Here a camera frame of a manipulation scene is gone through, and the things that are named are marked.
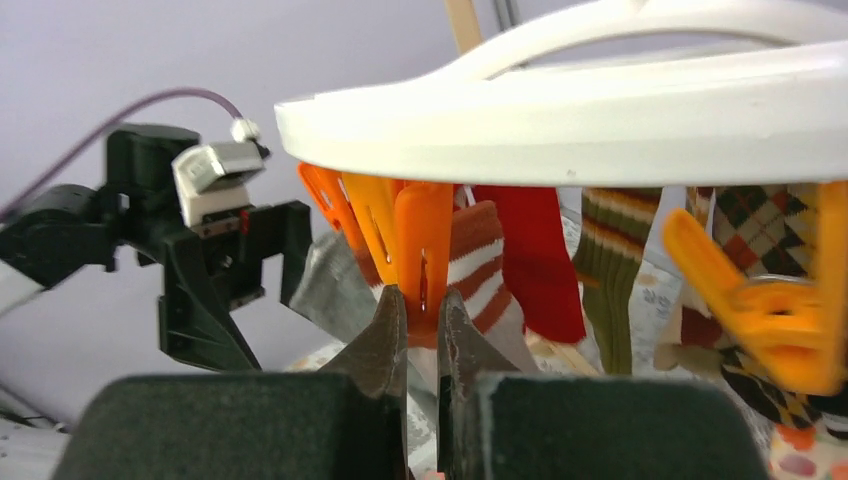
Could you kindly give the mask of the white round sock hanger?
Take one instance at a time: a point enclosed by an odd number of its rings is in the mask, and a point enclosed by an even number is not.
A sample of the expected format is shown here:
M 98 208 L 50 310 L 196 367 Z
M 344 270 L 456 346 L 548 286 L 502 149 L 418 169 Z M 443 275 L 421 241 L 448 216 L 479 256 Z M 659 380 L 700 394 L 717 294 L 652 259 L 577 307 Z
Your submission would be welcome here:
M 665 32 L 761 50 L 529 69 L 564 48 Z M 847 16 L 799 1 L 593 1 L 415 79 L 278 103 L 284 150 L 390 178 L 642 187 L 843 180 Z

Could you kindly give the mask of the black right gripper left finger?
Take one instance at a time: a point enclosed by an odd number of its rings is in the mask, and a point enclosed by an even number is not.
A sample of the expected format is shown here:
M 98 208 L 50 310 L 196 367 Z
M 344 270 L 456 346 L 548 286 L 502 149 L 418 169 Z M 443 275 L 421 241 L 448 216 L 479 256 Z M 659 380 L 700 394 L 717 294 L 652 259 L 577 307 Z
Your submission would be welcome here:
M 407 314 L 383 289 L 373 320 L 320 371 L 348 382 L 336 458 L 355 479 L 406 479 Z

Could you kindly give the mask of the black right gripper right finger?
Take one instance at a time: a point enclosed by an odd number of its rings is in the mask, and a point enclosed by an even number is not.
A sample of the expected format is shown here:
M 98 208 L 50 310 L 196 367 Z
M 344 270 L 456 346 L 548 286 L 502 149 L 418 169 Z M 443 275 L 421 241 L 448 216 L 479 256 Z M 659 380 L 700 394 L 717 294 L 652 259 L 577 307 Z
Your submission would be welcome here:
M 447 479 L 488 479 L 491 409 L 480 403 L 478 376 L 518 368 L 475 327 L 455 289 L 444 296 L 437 337 L 438 469 Z

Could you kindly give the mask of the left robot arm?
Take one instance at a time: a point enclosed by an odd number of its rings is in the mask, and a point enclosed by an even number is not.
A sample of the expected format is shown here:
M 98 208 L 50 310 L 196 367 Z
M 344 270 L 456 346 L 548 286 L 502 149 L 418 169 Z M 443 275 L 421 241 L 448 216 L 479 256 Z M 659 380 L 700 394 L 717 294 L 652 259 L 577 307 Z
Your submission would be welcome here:
M 203 144 L 180 127 L 117 127 L 106 140 L 101 187 L 52 187 L 3 223 L 2 310 L 85 266 L 114 271 L 117 249 L 129 246 L 140 265 L 163 269 L 158 324 L 166 355 L 211 371 L 258 369 L 231 314 L 264 295 L 263 263 L 277 255 L 280 301 L 288 304 L 312 242 L 306 204 L 250 201 L 247 180 L 268 155 L 254 140 Z

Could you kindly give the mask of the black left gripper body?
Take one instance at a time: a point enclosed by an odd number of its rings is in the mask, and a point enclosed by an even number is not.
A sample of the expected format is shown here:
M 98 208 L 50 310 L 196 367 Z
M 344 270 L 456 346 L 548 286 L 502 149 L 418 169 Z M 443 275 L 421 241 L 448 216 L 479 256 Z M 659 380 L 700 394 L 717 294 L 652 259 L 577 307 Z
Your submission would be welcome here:
M 123 124 L 106 138 L 101 205 L 140 265 L 163 269 L 159 347 L 210 371 L 256 371 L 260 364 L 232 318 L 261 298 L 266 259 L 283 259 L 280 301 L 288 304 L 312 242 L 311 212 L 300 201 L 249 204 L 183 223 L 171 163 L 200 135 L 180 127 Z

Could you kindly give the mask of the grey sock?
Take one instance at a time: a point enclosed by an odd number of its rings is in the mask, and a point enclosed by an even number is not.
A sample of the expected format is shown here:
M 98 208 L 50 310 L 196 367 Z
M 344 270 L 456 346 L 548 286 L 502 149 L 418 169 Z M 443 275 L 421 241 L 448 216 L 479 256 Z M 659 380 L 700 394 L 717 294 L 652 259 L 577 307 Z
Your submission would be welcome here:
M 373 319 L 377 306 L 346 239 L 328 231 L 315 240 L 289 308 L 342 342 Z

